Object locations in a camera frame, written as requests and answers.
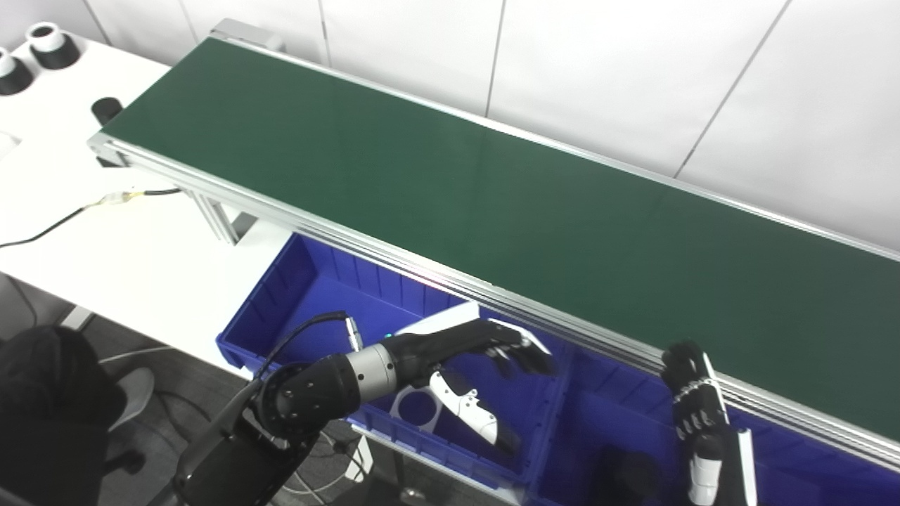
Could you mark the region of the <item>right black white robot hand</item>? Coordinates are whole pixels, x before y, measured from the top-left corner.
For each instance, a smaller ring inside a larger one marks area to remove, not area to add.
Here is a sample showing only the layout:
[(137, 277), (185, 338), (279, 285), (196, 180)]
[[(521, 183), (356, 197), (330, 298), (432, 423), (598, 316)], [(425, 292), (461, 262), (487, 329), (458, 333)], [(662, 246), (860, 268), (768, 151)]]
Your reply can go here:
[(731, 423), (707, 353), (684, 340), (662, 362), (684, 473), (679, 504), (758, 505), (752, 432)]

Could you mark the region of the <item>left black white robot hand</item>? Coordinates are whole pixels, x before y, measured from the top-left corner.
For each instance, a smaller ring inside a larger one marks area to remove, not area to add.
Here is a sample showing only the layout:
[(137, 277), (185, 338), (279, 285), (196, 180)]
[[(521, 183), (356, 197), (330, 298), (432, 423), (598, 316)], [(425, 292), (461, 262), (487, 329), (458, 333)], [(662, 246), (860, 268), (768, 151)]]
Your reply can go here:
[(478, 353), (492, 359), (502, 377), (513, 377), (511, 364), (531, 375), (557, 373), (553, 353), (532, 331), (485, 318), (476, 302), (463, 302), (409, 325), (382, 341), (402, 389), (425, 389), (438, 407), (453, 413), (486, 442), (507, 454), (520, 448), (520, 436), (480, 397), (459, 372), (446, 371), (447, 360)]

